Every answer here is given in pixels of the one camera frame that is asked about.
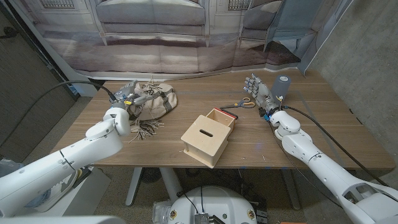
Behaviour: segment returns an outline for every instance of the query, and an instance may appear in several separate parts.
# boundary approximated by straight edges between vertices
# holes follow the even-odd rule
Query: small cylinder
[[[290,82],[292,82],[292,80],[287,75],[279,75],[278,77],[276,77],[275,82],[272,85],[271,93],[272,98],[278,105],[280,105],[280,96],[283,96],[283,99],[285,100],[285,96],[287,90],[289,89]]]

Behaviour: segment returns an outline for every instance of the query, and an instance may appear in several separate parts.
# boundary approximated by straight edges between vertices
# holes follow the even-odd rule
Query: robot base
[[[186,193],[187,197],[198,209],[199,214],[208,214],[210,219],[214,215],[224,223],[257,223],[253,207],[240,194],[218,186],[203,186],[201,191],[202,197],[200,196],[200,187]],[[204,213],[202,212],[201,205],[202,198]],[[192,203],[184,195],[181,196],[174,202],[171,208],[168,207],[163,221],[155,223],[165,223],[166,217],[167,223],[194,223],[197,211]],[[207,219],[198,223],[209,222]]]

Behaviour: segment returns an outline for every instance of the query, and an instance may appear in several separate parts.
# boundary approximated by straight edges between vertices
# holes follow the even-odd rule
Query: black cable
[[[24,115],[22,115],[22,117],[20,118],[20,120],[18,121],[18,123],[17,123],[17,124],[15,125],[15,127],[12,129],[12,131],[7,135],[7,137],[6,137],[6,138],[3,140],[3,142],[0,144],[0,147],[1,147],[4,143],[6,143],[6,141],[11,137],[11,135],[14,133],[14,131],[15,131],[15,130],[18,128],[18,126],[21,124],[22,120],[26,117],[26,115],[28,114],[28,112],[33,108],[33,106],[34,106],[41,98],[43,98],[47,93],[51,92],[53,89],[58,88],[58,87],[60,87],[60,86],[62,86],[62,85],[67,85],[67,84],[71,84],[71,83],[83,83],[83,84],[90,84],[90,85],[93,85],[93,86],[100,87],[100,88],[102,88],[103,90],[105,90],[105,91],[108,93],[109,97],[110,97],[112,100],[116,100],[116,97],[114,97],[113,93],[111,93],[107,88],[105,88],[105,87],[103,87],[102,85],[97,84],[97,83],[92,83],[92,82],[89,82],[89,81],[67,81],[67,82],[58,83],[58,84],[56,84],[55,86],[51,87],[49,90],[47,90],[45,93],[41,94],[41,95],[28,107],[28,109],[25,111]]]
[[[211,174],[215,175],[220,180],[223,180],[224,182],[229,183],[231,189],[235,189],[235,186],[232,185],[233,182],[235,184],[239,185],[239,187],[241,186],[241,184],[245,185],[247,187],[247,189],[243,190],[242,196],[244,198],[246,198],[248,201],[251,200],[251,199],[248,199],[248,196],[253,197],[253,198],[255,197],[254,200],[259,201],[258,207],[262,208],[262,209],[264,209],[264,208],[266,209],[267,200],[265,198],[263,198],[262,196],[260,196],[255,190],[253,190],[254,186],[252,183],[248,184],[240,177],[234,178],[233,176],[227,174],[224,170],[213,170],[213,169],[202,169],[202,170],[210,172]]]
[[[287,153],[285,152],[285,149],[279,144],[279,141],[278,141],[278,139],[277,139],[276,136],[275,136],[275,132],[274,132],[274,129],[272,128],[272,126],[271,126],[271,123],[268,122],[268,124],[269,124],[269,127],[271,128],[271,131],[272,131],[273,135],[274,135],[274,139],[275,139],[276,143],[278,144],[278,146],[280,147],[280,149],[282,150],[282,152],[285,154],[286,158],[287,158],[287,159],[290,161],[290,163],[296,168],[296,170],[304,177],[304,179],[305,179],[308,183],[310,183],[310,184],[312,185],[312,187],[315,188],[319,193],[321,193],[323,196],[325,196],[329,201],[331,201],[332,203],[334,203],[334,204],[337,205],[338,207],[343,208],[343,207],[341,207],[341,205],[339,205],[337,202],[335,202],[335,201],[332,200],[330,197],[328,197],[325,193],[323,193],[317,186],[315,186],[315,185],[307,178],[306,175],[304,175],[304,174],[299,170],[299,168],[294,164],[294,162],[293,162],[293,161],[290,159],[290,157],[287,155]]]
[[[201,186],[200,186],[200,198],[201,198],[201,212],[205,212],[205,209],[203,208],[203,195],[201,194]]]
[[[364,170],[365,172],[367,172],[371,177],[373,177],[375,180],[377,180],[380,184],[389,187],[384,181],[382,181],[380,178],[376,177],[376,175],[374,175],[370,170],[368,170],[368,168],[366,168],[365,166],[362,165],[362,163],[360,163],[358,160],[355,159],[355,157],[353,157],[340,143],[338,143],[336,141],[336,139],[333,138],[333,136],[331,136],[317,121],[315,121],[315,119],[313,119],[311,116],[307,115],[306,113],[289,107],[289,106],[284,106],[284,108],[287,109],[291,109],[294,110],[296,112],[299,112],[300,114],[306,116],[308,119],[310,119],[312,122],[314,122],[334,143],[336,143],[336,145],[349,157],[351,158],[358,166],[360,166],[360,168],[362,168],[362,170]]]
[[[195,210],[197,211],[197,214],[199,214],[197,207],[193,204],[193,202],[191,200],[189,200],[192,205],[195,207]]]

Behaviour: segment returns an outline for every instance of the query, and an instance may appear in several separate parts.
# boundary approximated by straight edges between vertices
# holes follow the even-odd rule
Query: scissor handle
[[[253,103],[253,102],[247,102],[247,103],[243,103],[243,105],[242,105],[242,107],[245,107],[245,108],[253,108],[253,107],[255,107],[255,103]]]
[[[251,101],[249,97],[244,97],[242,100],[243,100],[245,103],[248,103],[248,102]]]

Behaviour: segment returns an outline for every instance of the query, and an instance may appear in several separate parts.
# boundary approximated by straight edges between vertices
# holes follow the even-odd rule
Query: photo backdrop
[[[304,72],[349,0],[14,0],[76,72],[185,78]]]

